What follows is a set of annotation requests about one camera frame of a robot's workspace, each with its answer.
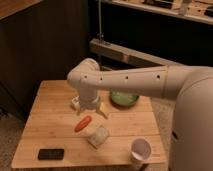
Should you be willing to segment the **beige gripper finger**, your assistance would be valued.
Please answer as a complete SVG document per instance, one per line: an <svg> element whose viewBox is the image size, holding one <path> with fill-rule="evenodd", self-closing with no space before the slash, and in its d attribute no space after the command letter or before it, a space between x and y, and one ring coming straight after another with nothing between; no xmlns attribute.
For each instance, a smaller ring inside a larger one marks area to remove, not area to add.
<svg viewBox="0 0 213 171"><path fill-rule="evenodd" d="M75 104L75 108L77 110L77 115L80 115L80 113L81 113L81 106L80 106L79 98L78 97L74 98L74 104Z"/></svg>
<svg viewBox="0 0 213 171"><path fill-rule="evenodd" d="M101 102L99 104L99 106L97 107L96 111L97 111L98 114L103 116L105 119L108 118L108 115L109 115L108 109L107 109L106 105L103 102Z"/></svg>

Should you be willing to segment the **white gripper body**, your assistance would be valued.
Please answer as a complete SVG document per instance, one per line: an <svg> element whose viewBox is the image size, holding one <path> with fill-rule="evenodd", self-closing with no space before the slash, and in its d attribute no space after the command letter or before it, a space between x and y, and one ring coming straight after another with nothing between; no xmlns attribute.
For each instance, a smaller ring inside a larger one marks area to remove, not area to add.
<svg viewBox="0 0 213 171"><path fill-rule="evenodd" d="M95 109L100 101L100 97L96 91L80 92L79 103L84 109L93 110Z"/></svg>

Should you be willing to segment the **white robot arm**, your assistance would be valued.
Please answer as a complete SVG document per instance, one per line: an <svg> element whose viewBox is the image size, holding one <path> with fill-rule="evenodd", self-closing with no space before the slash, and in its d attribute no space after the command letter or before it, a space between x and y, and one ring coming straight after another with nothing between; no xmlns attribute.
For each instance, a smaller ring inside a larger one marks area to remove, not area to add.
<svg viewBox="0 0 213 171"><path fill-rule="evenodd" d="M120 91L176 102L169 171L213 171L213 67L169 65L102 71L86 58L67 75L80 106L93 109L100 90Z"/></svg>

